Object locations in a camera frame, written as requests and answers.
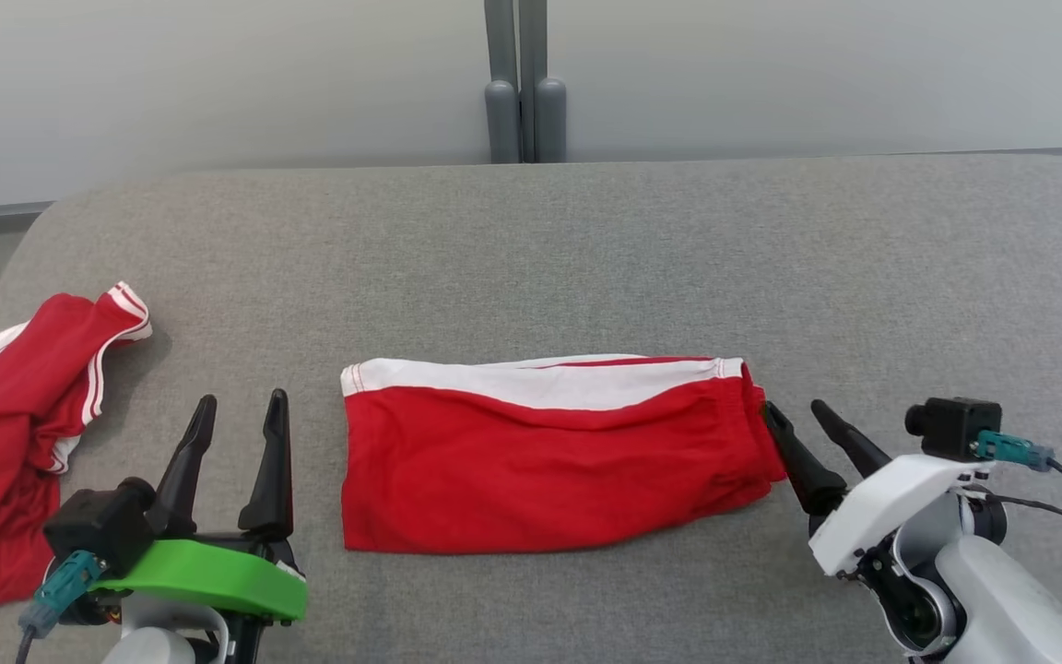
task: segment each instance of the teal connector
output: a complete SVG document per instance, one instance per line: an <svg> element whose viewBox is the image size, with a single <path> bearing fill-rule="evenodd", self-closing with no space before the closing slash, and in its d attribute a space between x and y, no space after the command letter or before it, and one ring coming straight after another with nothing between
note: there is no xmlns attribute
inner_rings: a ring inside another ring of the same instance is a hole
<svg viewBox="0 0 1062 664"><path fill-rule="evenodd" d="M1051 448L1035 445L1027 438L1011 437L998 431L982 431L977 435L977 457L1006 461L1030 467L1032 471L1048 472Z"/></svg>
<svg viewBox="0 0 1062 664"><path fill-rule="evenodd" d="M46 637L59 622L59 614L88 592L103 571L87 550L73 551L35 591L35 598L18 617L18 626L31 629L35 639Z"/></svg>

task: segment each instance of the gray fabric surface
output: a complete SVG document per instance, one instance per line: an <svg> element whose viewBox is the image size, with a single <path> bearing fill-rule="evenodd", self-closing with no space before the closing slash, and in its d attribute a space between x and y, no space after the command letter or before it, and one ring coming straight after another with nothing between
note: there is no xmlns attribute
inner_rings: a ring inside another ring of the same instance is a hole
<svg viewBox="0 0 1062 664"><path fill-rule="evenodd" d="M287 388L303 624L263 661L897 661L863 589L821 575L787 484L740 512L601 550L380 556L342 548L339 370L389 356L569 353L750 361L823 459L825 398L892 454L906 407L977 395L1062 459L1062 158L905 156L201 173L52 206L0 283L0 328L55 291L123 278L155 336L106 360L105 415L65 494L157 480L220 399L195 517L230 528L262 409ZM849 479L856 477L847 470ZM994 488L1062 506L1062 479ZM1062 521L1007 548L1062 599ZM0 661L18 606L0 609ZM32 661L99 661L62 627Z"/></svg>

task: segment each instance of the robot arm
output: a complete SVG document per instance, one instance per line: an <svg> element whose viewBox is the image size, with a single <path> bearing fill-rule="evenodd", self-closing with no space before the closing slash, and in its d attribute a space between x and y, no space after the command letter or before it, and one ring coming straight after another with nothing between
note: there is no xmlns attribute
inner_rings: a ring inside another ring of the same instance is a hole
<svg viewBox="0 0 1062 664"><path fill-rule="evenodd" d="M975 497L986 495L974 482L989 479L994 462L976 457L966 438L997 432L1000 409L964 399L928 405L909 419L910 431L926 433L926 454L890 459L815 401L827 437L863 475L847 489L766 404L766 423L809 516L813 559L826 575L867 585L892 637L915 661L1062 663L1062 605L997 546L1007 533L1003 505Z"/></svg>
<svg viewBox="0 0 1062 664"><path fill-rule="evenodd" d="M304 617L306 577L288 540L294 532L288 396L274 390L269 399L261 465L239 532L199 533L192 517L215 418L215 396L203 396L157 491L137 478L115 491L84 489L44 525L55 560L18 620L19 661L31 640L44 639L58 620L121 624L107 664L253 664L264 627ZM188 639L185 630L209 639Z"/></svg>

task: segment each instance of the red fabric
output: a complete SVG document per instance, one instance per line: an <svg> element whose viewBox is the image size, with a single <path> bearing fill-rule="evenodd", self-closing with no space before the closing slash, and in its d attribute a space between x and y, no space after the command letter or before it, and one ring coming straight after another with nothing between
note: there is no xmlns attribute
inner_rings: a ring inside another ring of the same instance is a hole
<svg viewBox="0 0 1062 664"><path fill-rule="evenodd" d="M0 602L29 597L52 558L40 527L59 507L56 472L101 413L102 350L149 335L123 285L96 304L54 295L30 323L0 333Z"/></svg>
<svg viewBox="0 0 1062 664"><path fill-rule="evenodd" d="M359 369L366 364L343 374L348 549L456 555L602 546L749 505L785 476L759 415L764 391L747 370L620 408L571 410L445 388L371 388Z"/></svg>

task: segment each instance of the folded red shorts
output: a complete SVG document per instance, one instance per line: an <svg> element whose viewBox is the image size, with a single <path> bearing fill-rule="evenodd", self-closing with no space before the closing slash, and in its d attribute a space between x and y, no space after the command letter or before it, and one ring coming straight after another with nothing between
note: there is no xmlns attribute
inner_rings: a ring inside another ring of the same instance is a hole
<svg viewBox="0 0 1062 664"><path fill-rule="evenodd" d="M372 359L342 390L348 549L602 546L749 505L785 476L739 358Z"/></svg>
<svg viewBox="0 0 1062 664"><path fill-rule="evenodd" d="M125 283L96 303L53 295L0 331L0 602L30 597L52 560L40 529L59 507L68 453L101 414L105 348L149 336Z"/></svg>

